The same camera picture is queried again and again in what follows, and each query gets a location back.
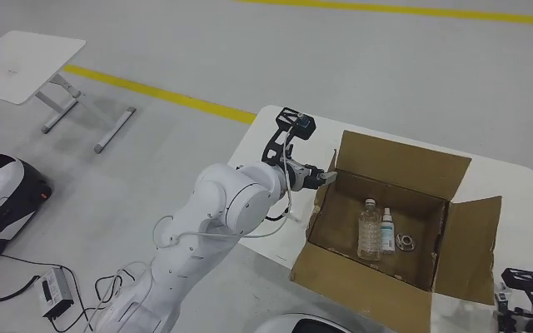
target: white folding table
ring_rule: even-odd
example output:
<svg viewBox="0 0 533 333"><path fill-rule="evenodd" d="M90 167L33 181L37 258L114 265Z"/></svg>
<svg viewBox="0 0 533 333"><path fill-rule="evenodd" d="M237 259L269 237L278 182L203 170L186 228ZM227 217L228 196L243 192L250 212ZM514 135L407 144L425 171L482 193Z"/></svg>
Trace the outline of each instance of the white folding table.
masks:
<svg viewBox="0 0 533 333"><path fill-rule="evenodd" d="M282 107L264 107L257 115L247 134L241 140L232 158L230 166L237 167L257 161L262 150L277 129L276 116ZM457 190L453 202L463 202L484 197L502 196L501 218L496 237L494 251L494 277L500 275L507 267L533 270L531 256L531 236L533 235L533 170L514 164L479 157L465 152L417 142L383 132L372 131L363 127L335 122L316 117L316 130L307 141L295 139L292 157L300 163L313 164L327 169L331 163L333 151L341 144L341 136L345 130L380 137L395 142L424 147L439 152L470 157L471 164L463 182ZM287 221L286 225L275 235L259 239L241 239L240 243L249 249L269 258L280 265L291 269L306 242L306 227L313 210L315 192L299 191L293 193L291 213L302 221ZM276 216L286 208L286 202L278 202L270 212ZM275 230L280 222L264 221L253 234L264 234ZM526 295L517 291L511 299L511 306L526 309L531 307ZM491 320L490 306L460 301L448 296L435 294L431 311L431 331L456 331L461 322L469 321L470 328L476 332L491 331L494 322Z"/></svg>
<svg viewBox="0 0 533 333"><path fill-rule="evenodd" d="M44 134L80 102L109 127L109 132L94 147L94 151L100 153L136 109L129 107L115 121L97 107L91 97L58 74L84 46L85 41L80 39L20 31L6 33L0 37L0 99L22 105L35 96L45 102L57 115L42 127ZM72 96L66 107L60 107L41 91L47 83L64 88Z"/></svg>

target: white bottle cap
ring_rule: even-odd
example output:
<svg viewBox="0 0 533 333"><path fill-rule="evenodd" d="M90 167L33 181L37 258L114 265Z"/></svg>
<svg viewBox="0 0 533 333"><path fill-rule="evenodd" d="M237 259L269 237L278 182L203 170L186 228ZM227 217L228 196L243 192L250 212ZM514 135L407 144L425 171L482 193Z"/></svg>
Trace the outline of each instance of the white bottle cap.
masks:
<svg viewBox="0 0 533 333"><path fill-rule="evenodd" d="M384 211L385 212L383 214L383 221L392 222L391 208L387 207Z"/></svg>

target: power adapter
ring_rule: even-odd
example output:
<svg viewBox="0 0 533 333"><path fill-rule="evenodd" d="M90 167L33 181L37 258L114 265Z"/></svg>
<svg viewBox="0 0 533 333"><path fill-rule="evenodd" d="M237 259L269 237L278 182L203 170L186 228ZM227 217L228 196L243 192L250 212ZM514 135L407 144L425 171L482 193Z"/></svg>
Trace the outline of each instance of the power adapter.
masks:
<svg viewBox="0 0 533 333"><path fill-rule="evenodd" d="M52 268L33 284L39 297L42 316L50 321L62 315L72 304L72 294L61 268Z"/></svg>

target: yellow floor line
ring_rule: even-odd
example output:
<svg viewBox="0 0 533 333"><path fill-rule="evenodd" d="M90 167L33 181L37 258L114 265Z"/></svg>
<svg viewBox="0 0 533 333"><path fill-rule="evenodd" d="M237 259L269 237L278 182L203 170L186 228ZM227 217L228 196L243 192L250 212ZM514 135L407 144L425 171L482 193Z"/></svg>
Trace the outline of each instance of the yellow floor line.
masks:
<svg viewBox="0 0 533 333"><path fill-rule="evenodd" d="M412 14L433 17L453 17L470 20L511 22L519 24L533 24L533 16L508 14L503 12L477 12L460 9L427 8L389 6L371 3L327 2L321 0L235 0L238 2L264 3L271 5L319 7L364 12L392 12L397 14Z"/></svg>
<svg viewBox="0 0 533 333"><path fill-rule="evenodd" d="M220 104L203 101L201 99L182 95L177 92L169 92L168 90L150 87L142 83L129 81L120 77L114 77L101 72L95 72L78 66L66 65L63 68L63 71L79 75L80 77L90 78L94 81L104 82L111 86L131 90L132 92L138 92L143 95L173 102L184 107L190 107L220 117L229 118L238 122L244 122L245 124L253 123L253 120L256 118L254 113L234 109L232 107L225 107Z"/></svg>

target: open cardboard box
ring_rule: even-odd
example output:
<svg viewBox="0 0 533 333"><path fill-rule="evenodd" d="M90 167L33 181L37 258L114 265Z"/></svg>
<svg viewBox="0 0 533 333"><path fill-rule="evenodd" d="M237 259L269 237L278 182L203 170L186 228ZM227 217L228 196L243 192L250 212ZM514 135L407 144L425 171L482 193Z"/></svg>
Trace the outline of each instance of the open cardboard box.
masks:
<svg viewBox="0 0 533 333"><path fill-rule="evenodd" d="M315 199L291 279L398 332L429 332L431 295L493 304L492 251L501 197L452 203L471 159L344 132L336 182ZM390 207L416 248L357 256L364 200Z"/></svg>

